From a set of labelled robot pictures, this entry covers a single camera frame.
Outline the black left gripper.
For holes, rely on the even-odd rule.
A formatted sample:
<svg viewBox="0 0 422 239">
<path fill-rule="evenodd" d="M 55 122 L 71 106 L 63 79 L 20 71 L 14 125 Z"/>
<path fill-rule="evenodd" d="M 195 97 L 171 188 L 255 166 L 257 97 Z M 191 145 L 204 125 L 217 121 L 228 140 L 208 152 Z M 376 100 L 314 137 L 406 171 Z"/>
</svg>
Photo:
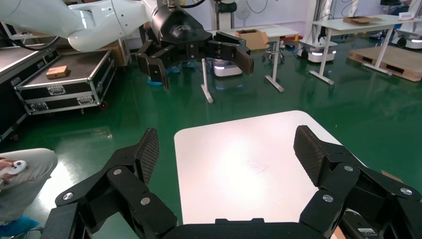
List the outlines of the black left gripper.
<svg viewBox="0 0 422 239">
<path fill-rule="evenodd" d="M 137 64 L 140 72 L 161 83 L 165 91 L 169 89 L 167 68 L 207 56 L 233 62 L 243 73 L 253 74 L 254 60 L 246 40 L 221 31 L 212 36 L 179 6 L 160 6 L 152 16 L 152 29 L 159 44 L 145 41 L 136 53 Z"/>
</svg>

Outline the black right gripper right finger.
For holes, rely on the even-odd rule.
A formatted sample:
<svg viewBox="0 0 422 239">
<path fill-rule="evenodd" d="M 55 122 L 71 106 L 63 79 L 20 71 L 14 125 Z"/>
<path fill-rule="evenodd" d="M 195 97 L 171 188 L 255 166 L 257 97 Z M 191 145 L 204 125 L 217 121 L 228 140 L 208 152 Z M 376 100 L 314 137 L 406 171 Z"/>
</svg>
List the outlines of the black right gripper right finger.
<svg viewBox="0 0 422 239">
<path fill-rule="evenodd" d="M 297 159 L 317 192 L 300 222 L 330 238 L 419 239 L 422 195 L 403 182 L 363 165 L 346 147 L 320 140 L 306 125 L 294 138 Z"/>
</svg>

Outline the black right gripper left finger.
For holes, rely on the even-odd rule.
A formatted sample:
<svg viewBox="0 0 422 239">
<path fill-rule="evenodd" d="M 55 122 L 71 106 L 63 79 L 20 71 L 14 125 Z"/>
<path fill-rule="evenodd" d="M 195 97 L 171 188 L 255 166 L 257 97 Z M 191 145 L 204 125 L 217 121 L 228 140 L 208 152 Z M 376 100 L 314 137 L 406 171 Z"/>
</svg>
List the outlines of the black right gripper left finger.
<svg viewBox="0 0 422 239">
<path fill-rule="evenodd" d="M 159 157 L 157 130 L 116 150 L 94 175 L 56 198 L 54 237 L 90 239 L 105 221 L 121 214 L 140 239 L 162 239 L 178 225 L 176 215 L 148 188 Z"/>
</svg>

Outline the bystander hand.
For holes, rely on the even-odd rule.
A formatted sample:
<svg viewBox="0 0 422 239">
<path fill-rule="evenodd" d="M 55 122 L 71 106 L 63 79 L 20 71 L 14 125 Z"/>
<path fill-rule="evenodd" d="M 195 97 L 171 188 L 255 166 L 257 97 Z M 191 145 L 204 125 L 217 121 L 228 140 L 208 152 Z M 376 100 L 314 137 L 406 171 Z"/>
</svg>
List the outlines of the bystander hand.
<svg viewBox="0 0 422 239">
<path fill-rule="evenodd" d="M 0 170 L 3 170 L 4 168 L 14 167 L 14 164 L 16 162 L 17 162 L 17 160 L 6 159 L 6 158 L 1 157 L 0 158 Z"/>
</svg>

